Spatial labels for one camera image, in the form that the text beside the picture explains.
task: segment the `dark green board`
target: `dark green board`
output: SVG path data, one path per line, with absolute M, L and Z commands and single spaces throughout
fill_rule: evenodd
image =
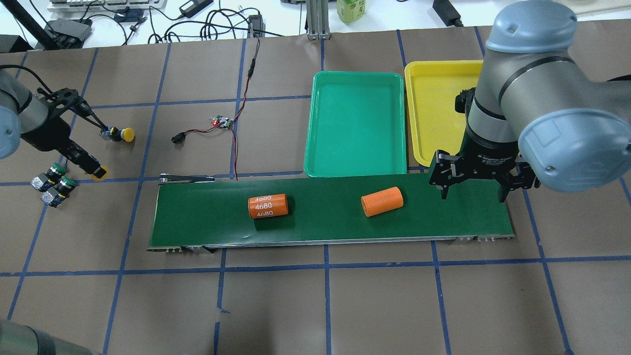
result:
M 512 236 L 495 181 L 471 180 L 447 200 L 428 174 L 162 184 L 148 250 Z M 368 218 L 360 197 L 397 186 L 404 206 Z M 286 216 L 251 219 L 247 200 L 286 193 Z

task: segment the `blue joint cap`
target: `blue joint cap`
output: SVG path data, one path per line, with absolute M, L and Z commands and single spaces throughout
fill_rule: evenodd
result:
M 21 125 L 18 116 L 0 106 L 0 159 L 13 154 L 20 145 Z
M 605 111 L 556 111 L 524 128 L 519 150 L 547 187 L 584 191 L 608 184 L 631 168 L 631 125 Z
M 495 18 L 487 48 L 504 53 L 562 51 L 574 41 L 576 15 L 550 0 L 520 1 Z

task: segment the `orange cylinder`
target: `orange cylinder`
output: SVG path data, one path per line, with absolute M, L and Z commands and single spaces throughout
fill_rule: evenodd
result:
M 403 207 L 403 196 L 398 187 L 362 196 L 362 208 L 366 217 L 382 214 Z
M 250 197 L 247 200 L 247 207 L 250 210 L 250 217 L 254 219 L 276 217 L 289 213 L 287 196 L 284 193 Z

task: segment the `yellow cap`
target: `yellow cap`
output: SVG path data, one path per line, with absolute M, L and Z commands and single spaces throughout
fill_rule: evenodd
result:
M 94 180 L 94 181 L 102 181 L 105 180 L 105 178 L 107 178 L 107 176 L 110 174 L 109 169 L 107 168 L 107 166 L 101 165 L 101 169 L 105 170 L 105 175 L 103 175 L 102 177 L 98 177 L 94 174 L 90 175 L 90 177 Z
M 133 129 L 131 129 L 130 127 L 127 127 L 121 131 L 121 137 L 124 141 L 129 143 L 134 140 L 134 138 L 136 137 L 136 134 L 134 133 Z

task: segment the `yellow tray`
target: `yellow tray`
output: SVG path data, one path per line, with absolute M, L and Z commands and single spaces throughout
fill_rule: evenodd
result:
M 412 62 L 405 67 L 405 87 L 414 158 L 429 166 L 437 149 L 458 153 L 466 122 L 454 110 L 462 90 L 475 87 L 482 61 Z

